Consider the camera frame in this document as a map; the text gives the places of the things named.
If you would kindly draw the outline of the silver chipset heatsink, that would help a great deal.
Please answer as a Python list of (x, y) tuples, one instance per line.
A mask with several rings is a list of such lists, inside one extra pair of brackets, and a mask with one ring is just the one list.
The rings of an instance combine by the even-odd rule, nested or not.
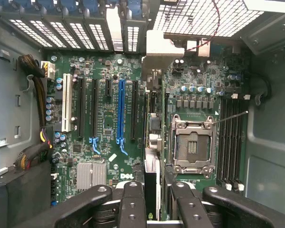
[(76, 189), (86, 190), (96, 185), (106, 185), (107, 164), (105, 162), (80, 162), (76, 166)]

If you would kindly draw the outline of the metal CPU socket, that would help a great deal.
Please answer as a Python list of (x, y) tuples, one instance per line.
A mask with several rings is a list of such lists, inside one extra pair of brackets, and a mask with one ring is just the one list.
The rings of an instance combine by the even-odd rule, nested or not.
[(171, 163), (176, 174), (197, 174), (209, 179), (215, 171), (216, 133), (214, 117), (204, 121), (171, 121)]

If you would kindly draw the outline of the thin metal locking lever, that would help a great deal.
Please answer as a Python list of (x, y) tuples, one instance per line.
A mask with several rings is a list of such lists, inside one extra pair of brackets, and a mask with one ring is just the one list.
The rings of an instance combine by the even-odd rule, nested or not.
[(244, 111), (244, 112), (241, 112), (241, 113), (239, 113), (239, 114), (235, 114), (235, 115), (232, 115), (232, 116), (229, 116), (229, 117), (220, 119), (219, 121), (216, 121), (216, 122), (214, 122), (213, 124), (218, 124), (218, 123), (221, 123), (221, 122), (225, 122), (225, 121), (227, 121), (227, 120), (230, 120), (230, 119), (233, 119), (233, 118), (236, 118), (236, 117), (240, 117), (240, 116), (246, 115), (246, 114), (248, 114), (248, 111)]

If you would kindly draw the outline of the blue expansion slot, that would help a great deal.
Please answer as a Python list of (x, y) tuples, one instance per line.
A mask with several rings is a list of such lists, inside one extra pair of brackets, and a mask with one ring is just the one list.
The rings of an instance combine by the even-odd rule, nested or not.
[(125, 105), (125, 80), (120, 79), (118, 84), (116, 143), (119, 145), (120, 151), (127, 156), (128, 153), (124, 149), (124, 105)]

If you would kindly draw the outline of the white expansion slot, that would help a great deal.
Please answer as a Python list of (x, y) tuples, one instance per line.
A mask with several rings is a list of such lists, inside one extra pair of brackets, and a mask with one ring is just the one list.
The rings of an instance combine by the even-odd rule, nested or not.
[(71, 74), (63, 74), (62, 132), (71, 131), (72, 78)]

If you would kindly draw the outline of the green Dell motherboard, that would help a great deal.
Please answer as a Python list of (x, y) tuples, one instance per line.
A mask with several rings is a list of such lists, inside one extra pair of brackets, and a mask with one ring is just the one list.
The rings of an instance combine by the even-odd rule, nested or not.
[[(144, 101), (145, 83), (142, 80), (142, 58), (137, 55), (106, 53), (57, 53), (50, 57), (56, 66), (55, 79), (47, 84), (46, 121), (42, 130), (44, 138), (52, 145), (51, 200), (55, 206), (85, 191), (76, 189), (76, 166), (80, 162), (105, 162), (106, 185), (112, 189), (134, 179), (133, 167), (144, 167)], [(215, 46), (209, 57), (181, 57), (166, 70), (165, 88), (170, 93), (168, 113), (165, 116), (165, 166), (171, 163), (171, 121), (175, 114), (182, 120), (204, 121), (207, 116), (220, 120), (222, 98), (233, 99), (234, 115), (239, 114), (239, 100), (249, 101), (244, 72), (249, 64), (247, 52), (231, 54), (228, 48)], [(72, 78), (71, 131), (62, 132), (63, 74)], [(78, 87), (85, 79), (84, 136), (78, 137)], [(90, 136), (92, 79), (98, 80), (98, 155), (92, 149)], [(105, 80), (112, 81), (112, 96), (105, 95)], [(116, 143), (118, 84), (125, 80), (124, 149)], [(132, 84), (138, 81), (137, 117), (135, 140), (131, 140)], [(195, 189), (217, 184), (219, 123), (215, 124), (215, 171), (209, 179), (197, 174), (176, 174), (175, 178), (191, 184)]]

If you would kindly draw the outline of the white power connector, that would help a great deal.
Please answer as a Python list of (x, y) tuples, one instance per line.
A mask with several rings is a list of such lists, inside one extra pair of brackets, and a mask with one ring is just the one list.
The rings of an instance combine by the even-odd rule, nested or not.
[(46, 79), (55, 79), (56, 66), (54, 63), (51, 63), (50, 61), (41, 61), (40, 68), (45, 71)]

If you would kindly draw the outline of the grey metal PC case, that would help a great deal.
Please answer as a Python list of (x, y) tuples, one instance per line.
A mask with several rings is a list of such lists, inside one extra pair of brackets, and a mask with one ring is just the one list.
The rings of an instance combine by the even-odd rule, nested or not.
[[(98, 0), (96, 15), (86, 12), (83, 0), (77, 0), (72, 12), (60, 0), (53, 2), (54, 8), (48, 10), (38, 0), (31, 0), (29, 9), (14, 0), (0, 0), (0, 139), (8, 143), (0, 148), (0, 177), (43, 162), (52, 168), (53, 145), (42, 135), (47, 125), (47, 85), (52, 80), (45, 78), (41, 61), (50, 61), (57, 53), (142, 58), (147, 31), (158, 30), (175, 47), (184, 49), (182, 57), (209, 57), (215, 46), (226, 47), (231, 54), (247, 52), (244, 78), (250, 99), (244, 125), (245, 188), (232, 192), (285, 214), (285, 0), (142, 0), (139, 18), (127, 15), (125, 0)], [(43, 47), (9, 19), (22, 20), (53, 47)], [(31, 20), (42, 21), (66, 48), (57, 47)], [(71, 48), (50, 22), (61, 22), (81, 48)], [(70, 23), (82, 24), (94, 50), (85, 48)], [(99, 48), (89, 24), (101, 25), (108, 51)], [(127, 27), (139, 27), (136, 52), (128, 51)], [(146, 207), (146, 228), (183, 228), (170, 213), (165, 183), (164, 187), (162, 220), (149, 220)]]

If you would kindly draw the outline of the perforated metal slot cover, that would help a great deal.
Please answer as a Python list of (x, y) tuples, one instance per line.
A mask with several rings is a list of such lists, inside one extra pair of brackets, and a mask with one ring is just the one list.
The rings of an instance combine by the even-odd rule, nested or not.
[(108, 51), (109, 47), (107, 45), (105, 36), (103, 34), (101, 25), (99, 25), (99, 24), (89, 24), (89, 27), (90, 27), (90, 29), (91, 29), (91, 31), (92, 31), (95, 39), (96, 39), (96, 42), (97, 42), (99, 48), (101, 50)]
[(24, 32), (26, 35), (31, 37), (33, 40), (41, 44), (43, 47), (51, 48), (53, 47), (50, 43), (48, 43), (45, 39), (43, 39), (38, 33), (36, 33), (33, 29), (31, 29), (26, 23), (24, 23), (22, 20), (17, 19), (9, 19), (9, 21), (15, 25), (17, 28), (19, 28), (22, 32)]
[(139, 27), (127, 27), (128, 51), (136, 52), (138, 48)]
[(80, 45), (61, 22), (50, 22), (54, 30), (67, 42), (71, 48), (80, 49)]
[(75, 34), (78, 36), (79, 40), (83, 43), (85, 48), (89, 49), (89, 50), (94, 50), (95, 47), (94, 47), (92, 41), (90, 40), (88, 34), (84, 30), (82, 24), (70, 23), (69, 25), (71, 26), (71, 28), (73, 29)]
[(30, 23), (58, 48), (66, 48), (66, 45), (42, 21), (31, 20)]

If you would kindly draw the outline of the blue slot retention clip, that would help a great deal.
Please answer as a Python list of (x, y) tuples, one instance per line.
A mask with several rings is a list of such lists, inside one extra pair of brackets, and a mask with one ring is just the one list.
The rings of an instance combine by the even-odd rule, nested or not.
[(76, 10), (78, 2), (77, 0), (60, 0), (61, 5), (66, 8), (69, 12)]
[(127, 15), (130, 18), (139, 18), (142, 14), (142, 0), (125, 0)]
[(38, 0), (38, 3), (47, 10), (51, 10), (54, 8), (53, 0)]
[(25, 9), (29, 9), (32, 7), (31, 0), (14, 0), (14, 1)]
[(99, 13), (98, 0), (83, 0), (83, 6), (89, 15), (96, 15)]

